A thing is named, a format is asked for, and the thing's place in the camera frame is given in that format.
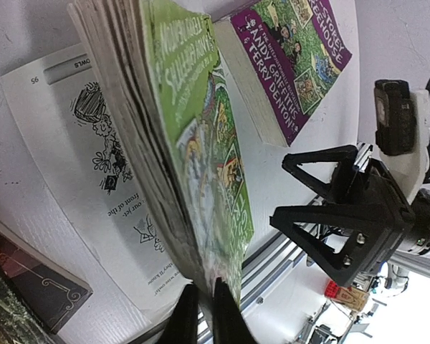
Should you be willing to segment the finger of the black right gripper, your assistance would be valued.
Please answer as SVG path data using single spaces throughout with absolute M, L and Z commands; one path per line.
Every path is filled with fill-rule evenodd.
M 330 279 L 342 287 L 349 286 L 360 272 L 369 271 L 369 239 L 359 244 L 359 234 L 368 234 L 369 216 L 364 206 L 279 206 L 269 218 L 272 227 L 282 232 L 310 256 Z M 301 229 L 299 223 L 326 224 L 353 233 L 343 248 L 335 253 L 309 232 Z
M 355 181 L 358 149 L 343 145 L 324 150 L 290 153 L 282 168 L 327 201 L 343 201 Z

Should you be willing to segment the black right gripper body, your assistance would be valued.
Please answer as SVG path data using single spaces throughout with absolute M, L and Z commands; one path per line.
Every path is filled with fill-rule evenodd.
M 379 160 L 372 159 L 350 203 L 333 204 L 335 225 L 352 233 L 335 255 L 338 266 L 330 273 L 337 283 L 351 283 L 359 273 L 376 275 L 395 252 L 415 220 L 398 184 Z

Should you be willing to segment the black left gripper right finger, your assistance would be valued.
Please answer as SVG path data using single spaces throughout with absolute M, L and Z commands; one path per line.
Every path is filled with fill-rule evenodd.
M 229 286 L 218 277 L 212 299 L 214 343 L 256 343 L 240 313 Z

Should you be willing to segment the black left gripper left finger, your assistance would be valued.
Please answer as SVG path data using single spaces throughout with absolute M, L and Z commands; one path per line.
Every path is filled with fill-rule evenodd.
M 187 284 L 157 344 L 197 343 L 198 309 L 199 289 L 195 284 Z

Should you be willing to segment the purple 117-Storey Treehouse book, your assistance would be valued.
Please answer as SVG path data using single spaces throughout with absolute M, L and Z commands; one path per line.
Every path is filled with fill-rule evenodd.
M 352 57 L 330 1 L 258 1 L 214 32 L 260 139 L 284 148 Z

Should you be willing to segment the green 65-Storey Treehouse book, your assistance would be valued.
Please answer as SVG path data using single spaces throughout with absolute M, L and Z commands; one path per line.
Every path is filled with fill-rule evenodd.
M 53 197 L 150 323 L 188 283 L 234 299 L 253 223 L 211 17 L 173 1 L 75 1 L 80 44 L 1 77 Z

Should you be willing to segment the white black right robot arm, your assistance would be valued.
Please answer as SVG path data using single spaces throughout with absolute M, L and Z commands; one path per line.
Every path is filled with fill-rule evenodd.
M 430 258 L 430 199 L 409 201 L 384 162 L 370 158 L 361 171 L 357 155 L 354 145 L 287 154 L 282 168 L 324 202 L 279 206 L 269 219 L 341 287 L 360 272 L 377 274 L 396 252 Z M 338 227 L 350 235 L 335 252 L 302 223 Z

